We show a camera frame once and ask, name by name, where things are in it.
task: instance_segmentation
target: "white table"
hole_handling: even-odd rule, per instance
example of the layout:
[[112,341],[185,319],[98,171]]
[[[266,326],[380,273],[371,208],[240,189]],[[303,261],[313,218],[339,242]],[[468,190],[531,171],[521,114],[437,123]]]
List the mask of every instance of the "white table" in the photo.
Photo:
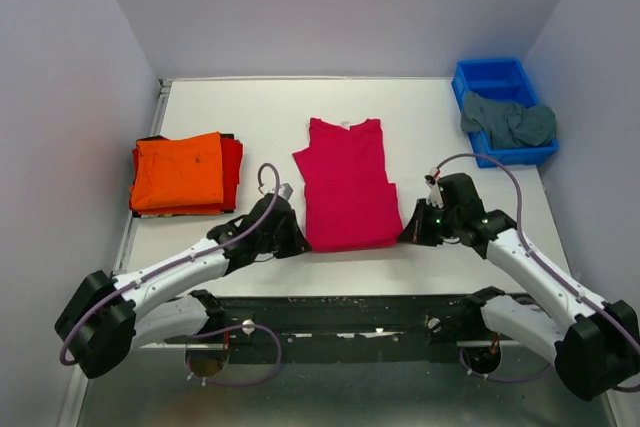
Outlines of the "white table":
[[[160,134],[185,138],[234,133],[244,144],[235,216],[259,199],[256,172],[272,162],[295,189],[291,204],[304,230],[303,180],[291,154],[308,145],[310,117],[340,124],[379,118],[386,168],[398,188],[403,222],[416,199],[428,195],[424,175],[440,160],[469,152],[460,114],[446,79],[264,79],[173,82]],[[471,159],[452,162],[444,174],[470,174],[487,210],[515,218],[515,192],[499,170],[479,169]],[[534,167],[515,167],[524,194],[524,227],[548,257],[567,269],[549,205]],[[271,182],[268,172],[265,179]],[[175,217],[136,221],[126,270],[149,266],[192,245],[214,225],[232,218]],[[493,285],[523,289],[461,245],[399,245],[340,254],[305,254],[253,264],[199,286],[216,296],[348,296],[467,294]]]

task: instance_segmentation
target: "wall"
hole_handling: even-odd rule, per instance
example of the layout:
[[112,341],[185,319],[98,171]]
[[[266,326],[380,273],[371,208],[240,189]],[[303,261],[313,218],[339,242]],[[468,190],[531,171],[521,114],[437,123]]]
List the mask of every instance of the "wall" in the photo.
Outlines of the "wall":
[[639,25],[640,0],[561,0],[526,61],[558,117],[543,180],[571,269],[637,312]]
[[528,52],[558,0],[118,0],[156,73],[446,76]]
[[116,0],[0,0],[0,425],[56,425],[54,321],[111,268],[158,84]]

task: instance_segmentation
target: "crumpled gray-green cloth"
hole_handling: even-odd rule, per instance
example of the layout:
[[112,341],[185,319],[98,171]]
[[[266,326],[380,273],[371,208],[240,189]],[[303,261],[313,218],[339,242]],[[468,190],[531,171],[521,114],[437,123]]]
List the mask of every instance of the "crumpled gray-green cloth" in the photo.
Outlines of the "crumpled gray-green cloth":
[[494,150],[540,147],[556,136],[556,114],[544,104],[527,109],[516,102],[498,102],[467,92],[460,127],[464,132],[484,130]]

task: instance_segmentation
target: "blue bin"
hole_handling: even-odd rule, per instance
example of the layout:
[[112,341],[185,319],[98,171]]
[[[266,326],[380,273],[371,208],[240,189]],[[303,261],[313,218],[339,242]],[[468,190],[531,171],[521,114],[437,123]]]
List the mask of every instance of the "blue bin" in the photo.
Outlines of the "blue bin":
[[[462,60],[458,62],[451,86],[461,111],[462,100],[469,91],[487,99],[518,102],[525,107],[539,103],[538,96],[518,59]],[[558,150],[556,139],[544,147],[509,150],[493,150],[484,132],[470,133],[469,140],[476,154],[489,156],[504,165],[541,165]],[[487,160],[476,161],[481,168],[495,167]]]

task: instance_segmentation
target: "folded clothing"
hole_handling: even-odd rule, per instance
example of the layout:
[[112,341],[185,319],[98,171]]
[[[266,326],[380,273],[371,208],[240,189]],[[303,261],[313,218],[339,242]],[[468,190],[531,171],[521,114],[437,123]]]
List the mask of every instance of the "folded clothing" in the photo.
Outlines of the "folded clothing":
[[485,99],[467,92],[462,104],[460,128],[484,130],[492,149],[518,149],[547,145],[556,136],[556,116],[548,106],[525,107],[516,102]]
[[242,155],[240,142],[218,132],[184,140],[139,140],[129,207],[139,215],[233,211]]
[[309,147],[293,154],[305,181],[306,237],[313,250],[386,247],[402,231],[387,180],[380,120],[348,129],[311,119]]

